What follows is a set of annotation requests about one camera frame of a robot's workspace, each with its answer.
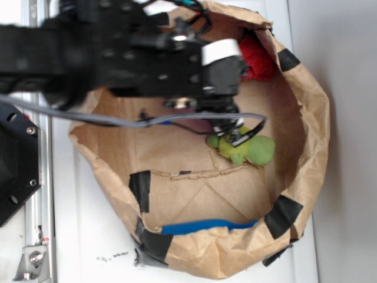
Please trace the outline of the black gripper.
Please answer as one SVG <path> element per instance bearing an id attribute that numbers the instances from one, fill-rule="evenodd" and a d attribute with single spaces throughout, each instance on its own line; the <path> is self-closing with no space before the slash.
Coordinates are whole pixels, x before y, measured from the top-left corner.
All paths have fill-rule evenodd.
<path id="1" fill-rule="evenodd" d="M 241 119 L 224 116 L 239 113 L 231 95 L 238 94 L 247 71 L 238 42 L 227 38 L 203 46 L 185 20 L 175 24 L 166 31 L 148 19 L 106 32 L 102 43 L 110 55 L 98 63 L 97 85 L 118 97 L 162 98 L 168 108 L 220 114 L 207 119 L 211 130 L 205 134 L 240 139 Z M 203 91 L 214 96 L 201 97 Z"/>

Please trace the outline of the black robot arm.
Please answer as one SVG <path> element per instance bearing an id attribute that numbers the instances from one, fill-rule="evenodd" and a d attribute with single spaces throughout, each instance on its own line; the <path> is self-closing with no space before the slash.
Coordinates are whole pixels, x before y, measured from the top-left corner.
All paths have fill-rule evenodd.
<path id="1" fill-rule="evenodd" d="M 160 97 L 240 139 L 233 98 L 247 65 L 239 45 L 203 39 L 213 20 L 201 2 L 176 5 L 191 17 L 147 15 L 135 1 L 61 1 L 39 28 L 1 26 L 1 93 L 38 91 L 60 110 L 100 87 L 118 97 Z"/>

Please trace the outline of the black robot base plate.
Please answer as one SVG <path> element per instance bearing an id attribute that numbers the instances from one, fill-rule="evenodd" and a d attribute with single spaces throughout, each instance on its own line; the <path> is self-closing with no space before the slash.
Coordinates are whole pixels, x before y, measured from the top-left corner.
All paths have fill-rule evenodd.
<path id="1" fill-rule="evenodd" d="M 1 226 L 39 189 L 39 128 L 16 107 L 1 104 Z"/>

